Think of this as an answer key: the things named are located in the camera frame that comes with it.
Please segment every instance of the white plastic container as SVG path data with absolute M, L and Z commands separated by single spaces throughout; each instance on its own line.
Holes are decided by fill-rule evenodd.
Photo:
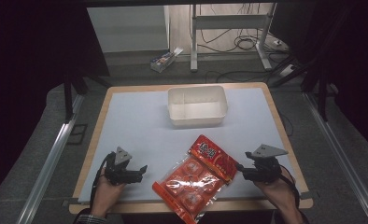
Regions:
M 175 126 L 209 126 L 222 122 L 228 111 L 221 86 L 177 87 L 168 90 L 168 110 Z

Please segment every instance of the human hand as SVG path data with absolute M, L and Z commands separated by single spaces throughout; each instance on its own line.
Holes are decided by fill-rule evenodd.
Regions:
M 295 179 L 286 169 L 281 168 L 281 171 L 282 175 L 288 180 L 292 180 L 292 183 L 295 184 Z M 295 204 L 294 192 L 285 181 L 279 178 L 272 183 L 254 182 L 254 185 L 280 211 L 286 224 L 304 223 L 301 213 Z
M 117 203 L 125 185 L 126 184 L 119 184 L 117 186 L 112 185 L 105 177 L 105 168 L 103 168 L 97 182 L 91 215 L 105 217 L 111 207 Z

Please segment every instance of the red snack bag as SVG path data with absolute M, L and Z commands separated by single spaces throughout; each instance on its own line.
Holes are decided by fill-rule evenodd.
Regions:
M 187 224 L 197 223 L 216 193 L 236 173 L 236 161 L 200 135 L 187 157 L 152 188 Z

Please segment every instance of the aluminum rail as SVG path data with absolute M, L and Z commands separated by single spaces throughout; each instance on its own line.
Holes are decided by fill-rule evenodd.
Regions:
M 59 134 L 50 150 L 50 154 L 48 155 L 44 166 L 42 167 L 41 172 L 38 175 L 38 178 L 33 186 L 32 191 L 24 205 L 19 218 L 16 223 L 25 224 L 32 223 L 35 213 L 38 209 L 39 204 L 41 203 L 41 199 L 44 196 L 45 190 L 47 189 L 48 184 L 50 183 L 50 179 L 53 175 L 53 172 L 56 168 L 56 165 L 62 155 L 62 151 L 64 149 L 65 143 L 73 130 L 74 124 L 76 123 L 76 119 L 78 116 L 79 109 L 84 100 L 84 96 L 78 95 L 76 100 L 73 103 L 73 118 L 64 124 L 59 131 Z
M 349 185 L 352 187 L 355 195 L 357 196 L 365 215 L 368 216 L 368 188 L 365 187 L 364 183 L 361 181 L 359 175 L 356 173 L 353 165 L 347 157 L 347 154 L 342 149 L 339 141 L 335 137 L 333 130 L 330 128 L 328 122 L 325 122 L 321 115 L 317 110 L 317 102 L 312 93 L 304 93 L 305 100 L 309 103 L 310 110 L 312 111 L 318 126 L 323 132 L 324 137 L 326 138 L 328 144 L 330 145 L 330 149 L 333 152 L 336 160 L 342 168 L 345 176 L 347 177 L 347 181 Z

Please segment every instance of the gray floor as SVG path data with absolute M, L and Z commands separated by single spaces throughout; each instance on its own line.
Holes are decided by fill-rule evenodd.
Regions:
M 262 71 L 261 63 L 254 54 L 201 57 L 196 74 L 190 72 L 190 64 L 185 56 L 178 58 L 161 74 L 151 71 L 147 63 L 122 65 L 112 56 L 107 61 L 110 62 L 111 77 L 104 79 L 117 86 L 214 83 L 219 76 L 216 71 Z M 268 78 L 265 73 L 249 72 L 227 76 L 220 78 L 219 82 L 234 82 L 233 79 L 264 81 Z M 276 79 L 278 76 L 269 77 L 271 82 Z M 277 109 L 284 115 L 282 120 L 291 145 L 313 195 L 314 206 L 304 212 L 311 223 L 368 223 L 368 217 L 300 91 L 301 80 L 301 77 L 297 77 L 280 88 L 271 89 L 271 93 Z M 85 95 L 77 124 L 87 124 L 88 129 L 81 144 L 65 146 L 33 223 L 71 223 L 75 217 L 69 213 L 67 204 L 75 202 L 71 195 L 106 94 L 103 86 L 88 79 L 86 81 L 90 90 Z M 0 187 L 0 223 L 14 223 L 18 219 L 64 122 L 62 86 L 50 91 L 47 102 L 44 115 L 32 138 Z M 328 98 L 326 108 L 329 125 L 368 188 L 368 143 L 340 112 L 333 97 Z M 71 137 L 69 142 L 77 140 L 76 137 Z M 117 218 L 119 217 L 111 216 L 111 222 L 118 221 Z

